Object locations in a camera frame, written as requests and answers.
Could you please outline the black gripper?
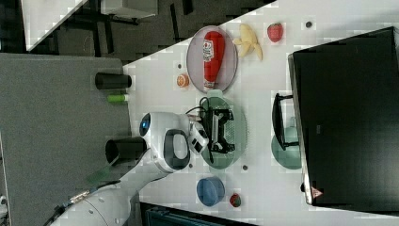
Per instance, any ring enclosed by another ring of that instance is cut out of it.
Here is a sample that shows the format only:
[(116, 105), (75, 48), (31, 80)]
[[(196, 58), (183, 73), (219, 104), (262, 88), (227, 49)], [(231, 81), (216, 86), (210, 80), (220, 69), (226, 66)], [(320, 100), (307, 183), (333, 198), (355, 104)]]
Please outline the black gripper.
[(212, 117), (209, 151), (211, 153), (230, 153), (234, 151), (235, 145), (225, 139), (225, 124), (234, 120), (232, 112), (229, 109), (210, 107), (208, 113)]

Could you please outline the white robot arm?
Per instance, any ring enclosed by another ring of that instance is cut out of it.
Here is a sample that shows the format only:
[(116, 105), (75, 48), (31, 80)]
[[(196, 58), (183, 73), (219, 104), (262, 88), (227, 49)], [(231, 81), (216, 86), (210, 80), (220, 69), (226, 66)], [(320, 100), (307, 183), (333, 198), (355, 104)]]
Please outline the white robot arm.
[(95, 186), (57, 209), (49, 226), (123, 226), (131, 216), (131, 199), (147, 184), (189, 165), (190, 154), (210, 165), (236, 150), (225, 137), (234, 122), (230, 109), (203, 107), (198, 115), (150, 112), (139, 124), (147, 149), (138, 163), (118, 180)]

